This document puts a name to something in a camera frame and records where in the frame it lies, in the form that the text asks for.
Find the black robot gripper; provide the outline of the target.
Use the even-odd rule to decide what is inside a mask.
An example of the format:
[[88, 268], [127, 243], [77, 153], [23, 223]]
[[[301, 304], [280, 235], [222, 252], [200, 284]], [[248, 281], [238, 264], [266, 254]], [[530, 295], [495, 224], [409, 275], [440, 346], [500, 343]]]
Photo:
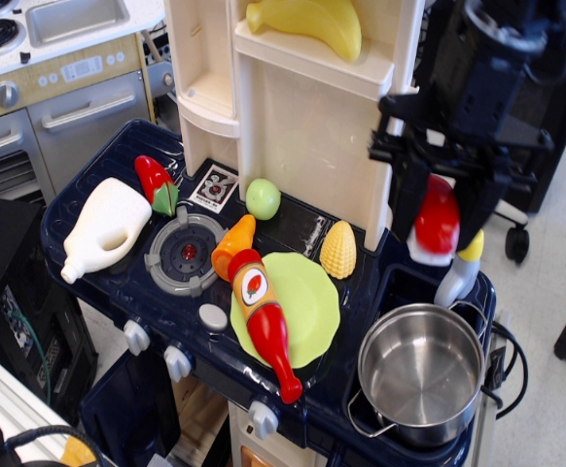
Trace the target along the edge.
[[473, 241], [512, 183], [526, 183], [551, 151], [548, 133], [510, 114], [531, 57], [545, 39], [516, 31], [448, 28], [430, 79], [417, 94], [385, 96], [371, 159], [392, 165], [391, 232], [407, 240], [427, 193], [430, 172], [457, 179], [457, 250]]

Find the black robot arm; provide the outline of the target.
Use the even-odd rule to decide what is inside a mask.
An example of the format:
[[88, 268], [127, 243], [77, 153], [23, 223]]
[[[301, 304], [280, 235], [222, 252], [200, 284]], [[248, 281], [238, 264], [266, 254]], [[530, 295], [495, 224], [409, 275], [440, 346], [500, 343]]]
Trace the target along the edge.
[[386, 95], [370, 157], [393, 170], [391, 233], [407, 240], [430, 175], [454, 180], [459, 247], [467, 246], [509, 188], [526, 190], [553, 143], [511, 116], [525, 80], [566, 79], [566, 1], [455, 1], [429, 80], [417, 94]]

